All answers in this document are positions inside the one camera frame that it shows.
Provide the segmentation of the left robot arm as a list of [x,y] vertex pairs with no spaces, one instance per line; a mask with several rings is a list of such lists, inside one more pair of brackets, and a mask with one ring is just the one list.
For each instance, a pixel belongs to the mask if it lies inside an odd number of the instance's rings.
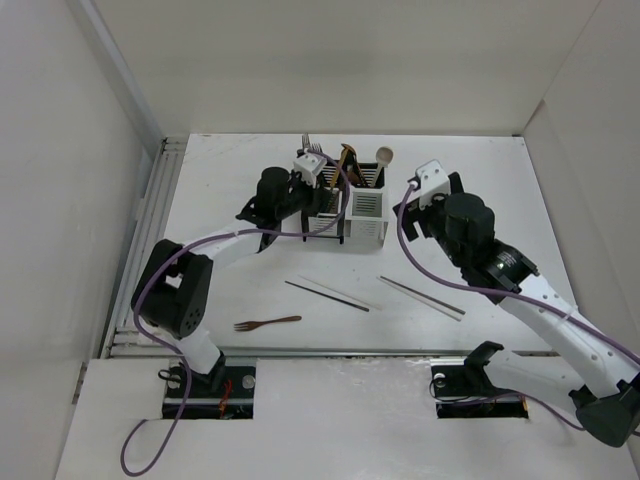
[[224,354],[201,326],[213,273],[268,248],[282,222],[304,211],[318,213],[329,201],[321,175],[307,182],[303,173],[282,167],[263,170],[255,195],[226,228],[183,245],[157,242],[131,299],[138,322],[169,339],[160,343],[183,358],[189,384],[201,396],[217,394],[224,382]]

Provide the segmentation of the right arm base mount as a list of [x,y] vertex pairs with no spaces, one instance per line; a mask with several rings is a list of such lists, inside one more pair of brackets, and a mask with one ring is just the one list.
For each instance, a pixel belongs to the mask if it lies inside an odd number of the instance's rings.
[[485,341],[463,358],[440,358],[431,366],[429,392],[439,419],[528,419],[526,401],[495,386],[485,368],[504,347]]

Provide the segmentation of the black chopstick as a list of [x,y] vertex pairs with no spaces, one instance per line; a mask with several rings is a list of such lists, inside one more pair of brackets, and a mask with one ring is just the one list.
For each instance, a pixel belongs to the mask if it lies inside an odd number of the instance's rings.
[[385,277],[385,276],[381,275],[381,276],[378,277],[378,279],[381,280],[382,282],[392,286],[393,288],[399,289],[400,291],[403,291],[405,293],[409,293],[409,294],[413,295],[414,297],[421,298],[423,300],[432,302],[432,303],[434,303],[436,305],[439,305],[440,307],[443,307],[443,308],[446,308],[448,310],[451,310],[451,311],[455,312],[458,315],[464,316],[466,314],[466,311],[463,310],[463,309],[460,309],[460,308],[458,308],[456,306],[453,306],[453,305],[451,305],[449,303],[446,303],[446,302],[444,302],[442,300],[439,300],[439,299],[437,299],[437,298],[435,298],[433,296],[427,295],[427,294],[425,294],[423,292],[420,292],[420,291],[418,291],[416,289],[413,289],[411,287],[408,287],[406,285],[400,284],[399,282],[391,280],[388,277]]
[[366,306],[363,306],[363,305],[360,305],[360,304],[356,304],[356,303],[350,302],[348,300],[344,300],[344,299],[338,298],[336,296],[329,295],[329,294],[323,293],[321,291],[314,290],[314,289],[311,289],[311,288],[306,287],[306,286],[302,286],[302,285],[297,284],[297,283],[293,283],[291,281],[285,280],[284,283],[286,285],[292,286],[294,288],[297,288],[297,289],[312,293],[314,295],[318,295],[320,297],[323,297],[323,298],[329,299],[331,301],[334,301],[334,302],[349,306],[349,307],[357,309],[359,311],[363,311],[363,312],[367,312],[367,313],[370,312],[370,309],[368,307],[366,307]]

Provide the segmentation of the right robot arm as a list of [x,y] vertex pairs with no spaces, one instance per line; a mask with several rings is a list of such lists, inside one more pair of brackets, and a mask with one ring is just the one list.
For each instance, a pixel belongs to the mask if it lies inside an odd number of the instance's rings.
[[461,283],[410,263],[443,286],[486,297],[524,323],[560,355],[558,369],[534,368],[486,340],[462,360],[435,368],[435,396],[464,409],[496,398],[530,398],[573,414],[572,427],[610,447],[639,428],[639,356],[614,341],[564,300],[526,255],[495,236],[495,214],[464,190],[460,176],[440,167],[418,171],[394,206],[400,246],[434,240],[459,271]]

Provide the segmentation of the copper fork long handle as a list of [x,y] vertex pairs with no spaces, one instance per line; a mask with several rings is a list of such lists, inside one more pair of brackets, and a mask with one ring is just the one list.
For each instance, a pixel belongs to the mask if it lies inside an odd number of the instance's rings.
[[310,136],[308,133],[304,133],[301,137],[301,145],[302,145],[302,151],[303,152],[309,152],[309,151],[314,151],[314,145],[312,144],[311,140],[310,140]]

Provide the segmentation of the black spoon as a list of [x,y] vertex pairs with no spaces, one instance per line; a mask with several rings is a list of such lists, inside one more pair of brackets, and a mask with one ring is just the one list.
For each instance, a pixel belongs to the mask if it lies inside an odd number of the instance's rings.
[[347,175],[353,163],[354,155],[350,147],[344,147],[341,152],[340,166],[341,170]]

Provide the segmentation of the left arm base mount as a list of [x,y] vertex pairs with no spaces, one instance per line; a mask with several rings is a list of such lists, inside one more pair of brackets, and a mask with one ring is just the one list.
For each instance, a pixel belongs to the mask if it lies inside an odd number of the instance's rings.
[[[161,415],[175,419],[186,392],[187,369],[180,360],[158,372],[165,382]],[[249,420],[254,416],[256,365],[229,363],[224,356],[210,374],[192,373],[192,384],[181,418],[186,420]]]

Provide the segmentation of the dark brown fork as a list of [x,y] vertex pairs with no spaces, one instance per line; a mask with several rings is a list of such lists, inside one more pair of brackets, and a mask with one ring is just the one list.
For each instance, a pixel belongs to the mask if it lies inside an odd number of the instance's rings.
[[287,317],[281,317],[277,319],[263,320],[263,321],[245,321],[245,322],[236,323],[234,325],[234,330],[236,332],[250,332],[268,325],[294,323],[294,322],[299,322],[301,320],[302,320],[301,316],[294,315],[294,316],[287,316]]

